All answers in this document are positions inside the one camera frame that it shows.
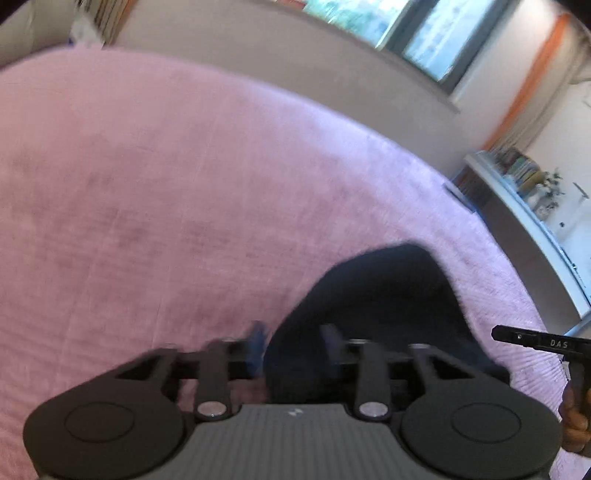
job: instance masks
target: circular pad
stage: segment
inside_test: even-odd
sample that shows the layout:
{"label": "circular pad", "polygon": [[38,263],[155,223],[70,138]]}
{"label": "circular pad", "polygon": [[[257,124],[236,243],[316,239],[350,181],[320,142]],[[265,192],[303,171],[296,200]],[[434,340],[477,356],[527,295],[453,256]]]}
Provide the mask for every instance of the circular pad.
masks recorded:
{"label": "circular pad", "polygon": [[164,463],[183,440],[178,407],[146,382],[93,381],[40,405],[23,439],[54,478],[120,480]]}
{"label": "circular pad", "polygon": [[133,426],[133,411],[114,403],[81,405],[66,417],[66,430],[83,442],[112,442]]}
{"label": "circular pad", "polygon": [[532,398],[488,380],[441,382],[409,406],[402,438],[427,466],[463,479],[514,480],[554,460],[561,430]]}

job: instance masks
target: bed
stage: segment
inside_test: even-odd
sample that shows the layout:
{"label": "bed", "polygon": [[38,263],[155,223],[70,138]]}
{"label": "bed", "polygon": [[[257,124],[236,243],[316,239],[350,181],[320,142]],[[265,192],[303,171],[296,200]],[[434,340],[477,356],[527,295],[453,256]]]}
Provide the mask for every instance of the bed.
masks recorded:
{"label": "bed", "polygon": [[[513,386],[556,410],[554,355],[508,259],[446,179],[313,102],[211,67],[56,50],[0,74],[0,479],[31,410],[154,346],[271,329],[333,264],[417,241]],[[561,452],[554,479],[586,460]]]}

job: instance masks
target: metal screw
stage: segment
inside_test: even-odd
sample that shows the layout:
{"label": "metal screw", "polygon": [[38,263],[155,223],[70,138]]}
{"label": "metal screw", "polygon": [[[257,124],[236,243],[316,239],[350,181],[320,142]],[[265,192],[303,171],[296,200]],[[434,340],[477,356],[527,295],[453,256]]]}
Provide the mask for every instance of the metal screw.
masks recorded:
{"label": "metal screw", "polygon": [[377,419],[388,413],[388,407],[377,401],[368,401],[359,407],[359,412],[366,417]]}
{"label": "metal screw", "polygon": [[197,411],[204,417],[219,417],[226,413],[226,406],[218,401],[204,401],[197,407]]}

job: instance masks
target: gray textured panel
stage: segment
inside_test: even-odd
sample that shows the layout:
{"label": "gray textured panel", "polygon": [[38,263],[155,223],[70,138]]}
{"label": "gray textured panel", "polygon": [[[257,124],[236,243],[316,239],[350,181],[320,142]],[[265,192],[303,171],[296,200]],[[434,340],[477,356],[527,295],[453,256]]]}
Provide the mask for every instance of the gray textured panel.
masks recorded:
{"label": "gray textured panel", "polygon": [[251,405],[199,426],[185,448],[142,480],[440,480],[387,426],[340,405]]}

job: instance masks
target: orange curtain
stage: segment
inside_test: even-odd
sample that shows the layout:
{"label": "orange curtain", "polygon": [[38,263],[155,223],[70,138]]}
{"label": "orange curtain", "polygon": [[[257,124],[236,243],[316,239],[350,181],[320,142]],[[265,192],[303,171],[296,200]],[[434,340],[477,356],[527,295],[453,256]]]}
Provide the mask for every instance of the orange curtain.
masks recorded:
{"label": "orange curtain", "polygon": [[117,35],[119,35],[119,32],[121,32],[123,25],[125,25],[125,21],[128,19],[129,14],[131,13],[133,7],[135,7],[135,4],[137,3],[137,1],[138,0],[127,0],[127,3],[125,4],[125,7],[123,8],[123,12],[121,13],[121,16],[119,17],[119,22],[117,23],[115,34],[113,35],[113,38],[111,39],[111,41],[109,43],[115,42],[115,40],[117,39]]}
{"label": "orange curtain", "polygon": [[544,75],[548,71],[552,60],[554,59],[554,56],[556,55],[556,52],[562,43],[564,32],[569,26],[570,19],[570,14],[562,14],[558,17],[558,20],[554,24],[552,33],[540,49],[540,52],[538,53],[538,56],[536,57],[535,62],[530,69],[527,78],[525,79],[525,82],[521,86],[521,90],[519,90],[519,93],[515,97],[513,104],[509,108],[507,115],[505,115],[505,118],[499,127],[497,127],[495,133],[490,137],[488,142],[486,142],[484,147],[482,147],[483,150],[490,150],[495,145],[495,143],[507,133],[521,112],[523,112],[528,102],[534,96],[535,91],[544,78]]}

